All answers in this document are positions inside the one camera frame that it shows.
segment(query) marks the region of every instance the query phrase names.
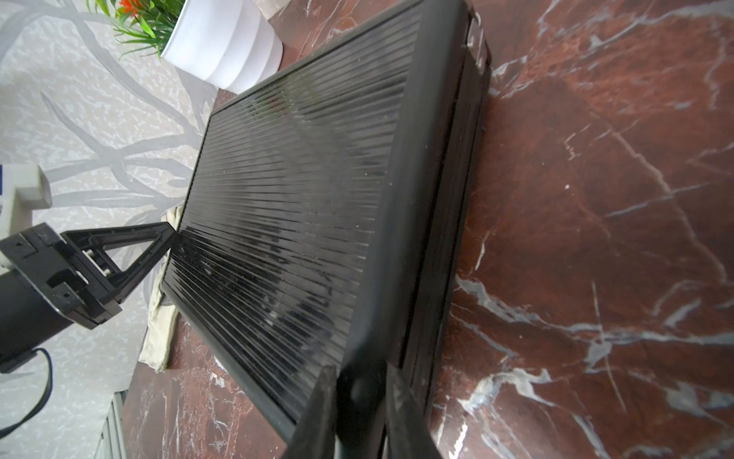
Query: black plastic panel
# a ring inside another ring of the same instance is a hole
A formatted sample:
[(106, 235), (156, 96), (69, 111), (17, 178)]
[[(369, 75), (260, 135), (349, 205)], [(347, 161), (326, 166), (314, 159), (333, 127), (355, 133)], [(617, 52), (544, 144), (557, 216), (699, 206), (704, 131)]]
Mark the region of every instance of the black plastic panel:
[(165, 284), (294, 422), (344, 355), (420, 6), (209, 123)]
[(433, 383), (440, 365), (441, 338), (454, 287), (464, 216), (471, 191), (473, 152), (482, 141), (482, 114), (491, 72), (480, 75), (467, 53), (446, 157), (441, 170), (436, 209), (418, 280), (415, 306), (401, 360), (413, 396), (423, 404), (426, 420), (432, 413)]

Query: orange flower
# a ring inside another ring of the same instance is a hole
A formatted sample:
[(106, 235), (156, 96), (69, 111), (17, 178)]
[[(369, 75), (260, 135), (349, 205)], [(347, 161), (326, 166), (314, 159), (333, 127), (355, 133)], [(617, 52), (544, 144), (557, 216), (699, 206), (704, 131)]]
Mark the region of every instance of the orange flower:
[(120, 0), (120, 8), (123, 12), (131, 12), (135, 16), (138, 13), (136, 7), (141, 7), (140, 0)]

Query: white flower pot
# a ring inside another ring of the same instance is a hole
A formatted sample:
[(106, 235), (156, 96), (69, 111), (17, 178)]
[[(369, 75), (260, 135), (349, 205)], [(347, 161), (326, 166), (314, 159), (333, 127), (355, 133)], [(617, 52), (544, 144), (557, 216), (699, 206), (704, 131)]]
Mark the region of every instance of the white flower pot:
[(283, 43), (252, 0), (186, 0), (161, 57), (241, 93), (277, 72)]

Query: potted plant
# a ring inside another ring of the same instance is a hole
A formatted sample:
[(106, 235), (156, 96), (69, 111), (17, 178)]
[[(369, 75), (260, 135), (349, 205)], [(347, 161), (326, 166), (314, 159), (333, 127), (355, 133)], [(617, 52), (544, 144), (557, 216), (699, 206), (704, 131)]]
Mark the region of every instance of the potted plant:
[(110, 17), (122, 43), (135, 46), (128, 53), (158, 54), (233, 93), (277, 72), (283, 57), (252, 0), (95, 0), (95, 10)]

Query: black cable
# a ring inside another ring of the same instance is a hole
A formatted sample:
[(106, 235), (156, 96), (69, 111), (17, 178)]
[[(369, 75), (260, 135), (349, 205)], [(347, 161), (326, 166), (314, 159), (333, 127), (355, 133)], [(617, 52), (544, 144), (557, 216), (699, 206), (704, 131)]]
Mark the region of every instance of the black cable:
[(54, 369), (51, 366), (51, 356), (48, 354), (48, 351), (43, 349), (42, 347), (37, 347), (36, 349), (33, 349), (34, 353), (37, 353), (39, 351), (46, 356), (46, 360), (48, 361), (48, 379), (46, 380), (46, 389), (43, 391), (43, 395), (41, 395), (41, 400), (38, 400), (36, 406), (33, 407), (31, 412), (28, 413), (26, 417), (22, 418), (19, 422), (11, 426), (0, 429), (0, 438), (7, 437), (13, 432), (13, 430), (25, 424), (25, 422), (31, 419), (33, 416), (37, 415), (38, 412), (41, 411), (44, 406), (46, 406), (48, 399), (51, 398), (51, 390), (54, 388)]

